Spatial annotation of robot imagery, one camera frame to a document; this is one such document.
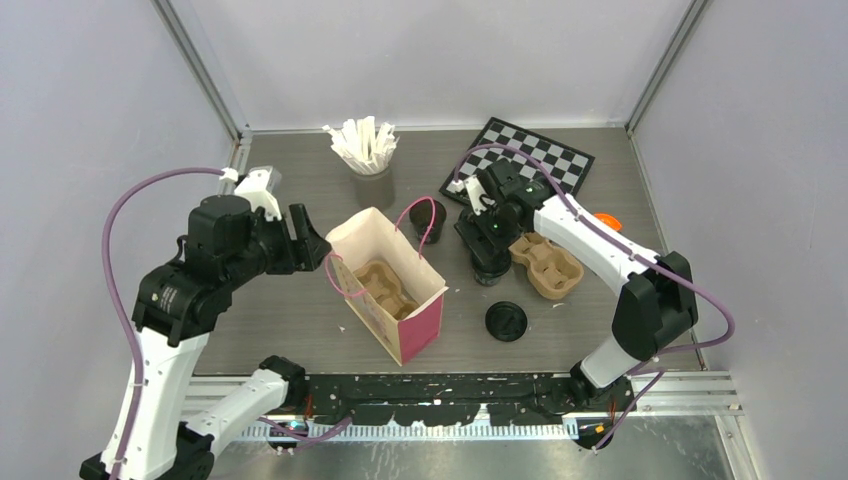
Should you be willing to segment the pink and cream paper bag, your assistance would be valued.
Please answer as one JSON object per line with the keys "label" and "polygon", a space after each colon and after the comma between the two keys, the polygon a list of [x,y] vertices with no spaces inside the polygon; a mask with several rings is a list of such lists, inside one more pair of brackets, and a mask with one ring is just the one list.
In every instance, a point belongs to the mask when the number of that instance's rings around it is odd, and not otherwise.
{"label": "pink and cream paper bag", "polygon": [[446,280],[410,243],[401,221],[370,207],[327,235],[330,285],[400,366],[440,335]]}

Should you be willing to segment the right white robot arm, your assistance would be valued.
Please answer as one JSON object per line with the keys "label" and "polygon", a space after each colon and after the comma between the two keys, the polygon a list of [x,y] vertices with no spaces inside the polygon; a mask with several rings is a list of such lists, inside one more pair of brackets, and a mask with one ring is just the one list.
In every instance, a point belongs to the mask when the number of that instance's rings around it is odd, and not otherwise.
{"label": "right white robot arm", "polygon": [[620,235],[563,193],[553,180],[529,181],[506,159],[451,186],[470,201],[455,229],[478,269],[492,268],[525,233],[564,248],[617,296],[609,336],[570,371],[569,395],[596,410],[611,385],[644,364],[698,321],[688,260],[660,255]]}

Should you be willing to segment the black coffee cup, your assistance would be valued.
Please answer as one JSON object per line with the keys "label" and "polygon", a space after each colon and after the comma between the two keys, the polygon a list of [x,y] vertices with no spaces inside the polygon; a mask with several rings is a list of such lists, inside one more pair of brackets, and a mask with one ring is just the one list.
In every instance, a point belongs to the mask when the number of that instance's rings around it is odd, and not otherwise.
{"label": "black coffee cup", "polygon": [[437,200],[421,200],[409,210],[409,220],[416,236],[425,244],[439,242],[446,218],[446,208]]}
{"label": "black coffee cup", "polygon": [[481,286],[494,286],[511,269],[512,262],[507,260],[499,264],[472,263],[473,276],[476,283]]}

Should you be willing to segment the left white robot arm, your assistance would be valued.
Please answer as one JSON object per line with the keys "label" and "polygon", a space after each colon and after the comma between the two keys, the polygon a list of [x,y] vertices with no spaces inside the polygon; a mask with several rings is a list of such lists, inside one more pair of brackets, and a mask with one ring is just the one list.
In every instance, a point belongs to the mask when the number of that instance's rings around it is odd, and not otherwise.
{"label": "left white robot arm", "polygon": [[262,275],[318,269],[329,243],[302,204],[276,219],[236,195],[204,199],[188,217],[179,253],[140,282],[131,330],[142,361],[116,430],[80,468],[84,479],[206,479],[216,458],[248,426],[278,409],[298,412],[308,382],[298,364],[272,355],[209,410],[184,418],[200,354],[234,292]]}

